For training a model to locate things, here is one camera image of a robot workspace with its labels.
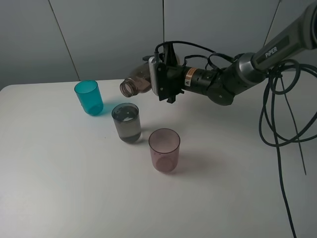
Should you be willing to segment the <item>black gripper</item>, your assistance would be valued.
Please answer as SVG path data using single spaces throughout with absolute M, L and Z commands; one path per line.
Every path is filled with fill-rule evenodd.
M 160 63 L 157 66 L 158 97 L 160 101 L 167 100 L 173 104 L 178 94 L 183 94 L 183 67 L 177 62 L 172 43 L 164 44 L 163 53 L 159 54 Z M 154 56 L 145 56 L 143 61 L 155 62 Z

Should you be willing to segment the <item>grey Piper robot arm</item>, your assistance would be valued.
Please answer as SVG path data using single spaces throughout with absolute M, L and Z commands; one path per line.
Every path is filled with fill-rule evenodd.
M 303 14 L 273 38 L 257 53 L 244 53 L 235 57 L 211 51 L 229 61 L 227 68 L 219 68 L 207 58 L 208 69 L 188 67 L 177 63 L 173 45 L 167 41 L 157 45 L 154 55 L 143 58 L 149 64 L 151 87 L 159 100 L 174 103 L 176 96 L 184 91 L 207 96 L 218 105 L 231 105 L 236 95 L 268 79 L 273 79 L 287 69 L 295 69 L 294 80 L 298 81 L 300 72 L 307 68 L 316 71 L 314 66 L 300 64 L 291 57 L 303 50 L 317 47 L 317 4 L 310 4 Z

